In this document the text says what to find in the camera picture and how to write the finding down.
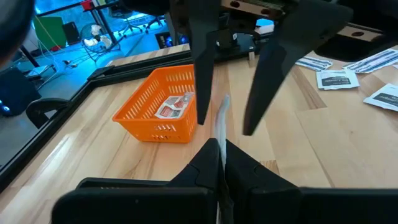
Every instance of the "wooden tabletop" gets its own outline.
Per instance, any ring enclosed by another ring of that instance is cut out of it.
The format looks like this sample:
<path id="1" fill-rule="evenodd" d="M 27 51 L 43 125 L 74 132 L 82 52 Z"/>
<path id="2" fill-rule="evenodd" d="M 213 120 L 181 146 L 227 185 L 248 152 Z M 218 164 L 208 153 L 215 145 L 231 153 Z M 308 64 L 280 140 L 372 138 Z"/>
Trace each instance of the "wooden tabletop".
<path id="1" fill-rule="evenodd" d="M 241 133 L 254 70 L 246 58 L 215 67 L 205 125 L 189 144 L 139 142 L 111 120 L 143 80 L 97 88 L 0 195 L 0 223 L 48 223 L 55 201 L 85 177 L 170 180 L 212 137 L 225 94 L 228 139 L 292 183 L 398 187 L 398 113 L 363 103 L 386 83 L 398 85 L 396 68 L 358 75 L 359 88 L 321 91 L 315 72 L 296 66 L 247 137 Z"/>

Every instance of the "black frame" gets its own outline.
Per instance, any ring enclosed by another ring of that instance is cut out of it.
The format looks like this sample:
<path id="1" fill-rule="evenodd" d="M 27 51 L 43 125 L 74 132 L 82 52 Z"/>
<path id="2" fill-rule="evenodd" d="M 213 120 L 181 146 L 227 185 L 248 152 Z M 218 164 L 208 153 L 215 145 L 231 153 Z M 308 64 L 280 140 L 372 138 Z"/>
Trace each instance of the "black frame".
<path id="1" fill-rule="evenodd" d="M 255 46 L 253 49 L 243 48 L 239 52 L 234 52 L 232 54 L 217 55 L 215 62 L 220 63 L 227 60 L 247 57 L 249 52 L 258 54 L 260 46 L 256 46 L 256 44 L 253 44 L 253 46 Z M 58 110 L 7 164 L 0 167 L 0 193 L 7 188 L 15 177 L 17 177 L 19 172 L 22 171 L 30 160 L 45 146 L 95 88 L 145 78 L 150 75 L 154 69 L 159 67 L 187 65 L 191 63 L 191 51 L 186 50 L 140 62 L 104 67 L 95 70 L 87 78 L 87 82 L 71 97 L 67 106 Z"/>

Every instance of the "orange plastic basket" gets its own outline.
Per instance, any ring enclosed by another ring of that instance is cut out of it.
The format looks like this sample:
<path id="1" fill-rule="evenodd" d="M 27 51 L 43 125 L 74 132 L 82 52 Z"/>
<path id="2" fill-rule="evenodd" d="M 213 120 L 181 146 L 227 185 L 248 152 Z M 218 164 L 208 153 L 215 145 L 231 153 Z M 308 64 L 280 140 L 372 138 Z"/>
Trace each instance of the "orange plastic basket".
<path id="1" fill-rule="evenodd" d="M 140 141 L 190 142 L 197 125 L 196 97 L 179 119 L 155 116 L 169 96 L 186 92 L 195 92 L 193 65 L 157 68 L 113 116 L 113 121 Z"/>

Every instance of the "floor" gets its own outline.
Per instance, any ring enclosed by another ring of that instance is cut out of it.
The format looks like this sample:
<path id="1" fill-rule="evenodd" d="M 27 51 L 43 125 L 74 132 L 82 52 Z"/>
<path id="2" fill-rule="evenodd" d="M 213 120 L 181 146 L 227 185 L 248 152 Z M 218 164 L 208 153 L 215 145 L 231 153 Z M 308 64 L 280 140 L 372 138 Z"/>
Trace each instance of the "floor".
<path id="1" fill-rule="evenodd" d="M 86 82 L 86 79 L 97 68 L 104 67 L 109 61 L 131 55 L 142 54 L 153 50 L 158 50 L 159 46 L 155 39 L 155 33 L 167 32 L 167 26 L 151 26 L 149 34 L 138 31 L 127 31 L 127 37 L 121 41 L 121 50 L 114 50 L 103 55 L 94 62 L 90 59 L 80 44 L 69 46 L 53 55 L 45 54 L 44 57 L 36 58 L 40 65 L 52 64 L 55 57 L 55 64 L 58 72 L 54 75 L 52 70 L 48 70 L 44 75 L 47 82 L 39 93 L 43 98 L 63 98 L 70 97 Z M 72 64 L 77 64 L 76 68 L 65 68 L 62 60 L 71 60 Z M 22 61 L 18 65 L 21 70 L 30 70 L 33 65 L 29 61 Z M 5 118 L 0 116 L 0 167 L 7 163 L 15 154 L 30 140 L 37 132 L 37 128 L 29 121 L 25 113 L 19 116 Z"/>

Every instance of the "wooden table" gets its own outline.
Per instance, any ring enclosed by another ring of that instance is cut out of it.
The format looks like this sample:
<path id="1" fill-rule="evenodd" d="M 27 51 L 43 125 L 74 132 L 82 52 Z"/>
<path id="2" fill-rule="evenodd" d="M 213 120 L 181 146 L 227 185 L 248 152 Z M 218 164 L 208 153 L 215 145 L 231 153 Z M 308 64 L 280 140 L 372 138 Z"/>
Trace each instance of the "wooden table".
<path id="1" fill-rule="evenodd" d="M 163 54 L 165 50 L 113 63 Z M 335 62 L 332 69 L 343 64 Z M 170 180 L 212 136 L 225 94 L 231 96 L 228 139 L 292 183 L 398 187 L 398 113 L 363 103 L 386 83 L 398 85 L 396 68 L 358 75 L 359 88 L 320 91 L 314 71 L 294 67 L 255 135 L 247 137 L 241 133 L 254 70 L 247 59 L 215 67 L 206 123 L 197 127 L 189 144 L 139 142 L 112 122 L 143 80 L 97 88 L 0 195 L 0 223 L 48 223 L 55 201 L 85 177 Z"/>

